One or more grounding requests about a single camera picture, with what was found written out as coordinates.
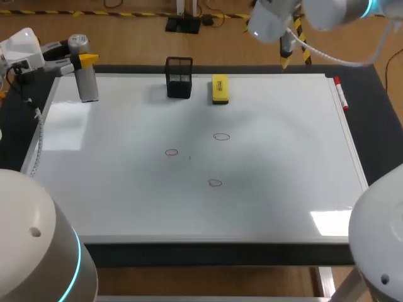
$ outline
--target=blue light ring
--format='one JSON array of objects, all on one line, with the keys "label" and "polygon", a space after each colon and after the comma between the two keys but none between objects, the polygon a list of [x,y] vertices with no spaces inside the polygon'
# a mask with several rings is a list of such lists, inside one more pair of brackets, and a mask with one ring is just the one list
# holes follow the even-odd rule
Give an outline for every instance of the blue light ring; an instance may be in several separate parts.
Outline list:
[{"label": "blue light ring", "polygon": [[366,8],[365,13],[361,16],[361,18],[365,18],[365,16],[371,11],[372,4],[374,3],[374,0],[368,0],[368,7]]},{"label": "blue light ring", "polygon": [[66,289],[66,291],[64,292],[63,296],[59,299],[58,302],[63,302],[67,295],[70,293],[76,279],[78,276],[78,271],[80,270],[80,263],[81,263],[81,244],[80,244],[80,240],[78,238],[78,235],[76,233],[76,231],[73,229],[74,234],[76,234],[76,238],[77,238],[77,244],[78,244],[78,261],[77,261],[77,267],[76,267],[76,271],[74,272],[73,278],[71,279],[70,285],[69,287]]}]

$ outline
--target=table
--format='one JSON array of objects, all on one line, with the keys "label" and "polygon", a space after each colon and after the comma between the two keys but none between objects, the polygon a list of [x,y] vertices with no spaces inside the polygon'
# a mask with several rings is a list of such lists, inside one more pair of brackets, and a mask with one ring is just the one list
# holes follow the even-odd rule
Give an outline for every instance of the table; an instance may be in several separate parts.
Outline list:
[{"label": "table", "polygon": [[[99,73],[163,73],[163,67],[98,66]],[[193,73],[276,74],[278,67],[195,67]],[[349,69],[333,66],[290,67],[287,73],[325,73],[339,76],[350,110],[346,114],[351,135],[369,184],[403,162],[400,123],[373,67]],[[27,94],[42,109],[54,81],[53,75],[38,79]],[[0,165],[19,171],[35,132],[35,122],[10,93],[0,112],[4,137],[18,135],[20,141],[0,142]],[[347,243],[142,243],[87,244],[99,267],[166,265],[351,265]]]}]

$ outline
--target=gray cylinder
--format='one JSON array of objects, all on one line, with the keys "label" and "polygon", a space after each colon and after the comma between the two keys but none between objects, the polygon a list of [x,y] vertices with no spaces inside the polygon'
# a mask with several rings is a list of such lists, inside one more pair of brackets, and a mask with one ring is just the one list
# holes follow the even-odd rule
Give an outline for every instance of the gray cylinder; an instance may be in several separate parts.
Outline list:
[{"label": "gray cylinder", "polygon": [[[72,35],[69,38],[69,50],[72,55],[91,53],[88,37],[86,35]],[[90,66],[85,69],[76,70],[74,75],[76,76],[81,101],[98,101],[98,86],[96,84],[94,67]]]}]

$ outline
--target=whiteboard eraser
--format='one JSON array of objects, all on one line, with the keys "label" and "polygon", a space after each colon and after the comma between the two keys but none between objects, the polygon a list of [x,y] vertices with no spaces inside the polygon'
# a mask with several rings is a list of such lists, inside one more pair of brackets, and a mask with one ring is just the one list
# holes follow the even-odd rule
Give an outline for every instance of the whiteboard eraser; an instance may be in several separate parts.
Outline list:
[{"label": "whiteboard eraser", "polygon": [[213,104],[225,105],[229,103],[228,77],[226,74],[214,74],[212,76]]}]

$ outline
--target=red marker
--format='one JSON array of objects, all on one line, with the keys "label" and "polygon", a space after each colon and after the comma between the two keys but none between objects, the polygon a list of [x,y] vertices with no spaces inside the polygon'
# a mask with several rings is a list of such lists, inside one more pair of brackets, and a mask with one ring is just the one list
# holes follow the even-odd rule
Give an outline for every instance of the red marker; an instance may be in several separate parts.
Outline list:
[{"label": "red marker", "polygon": [[334,77],[334,83],[335,83],[336,89],[338,91],[341,107],[343,107],[344,111],[347,111],[348,110],[348,104],[347,104],[346,97],[344,96],[343,89],[341,88],[339,77]]}]

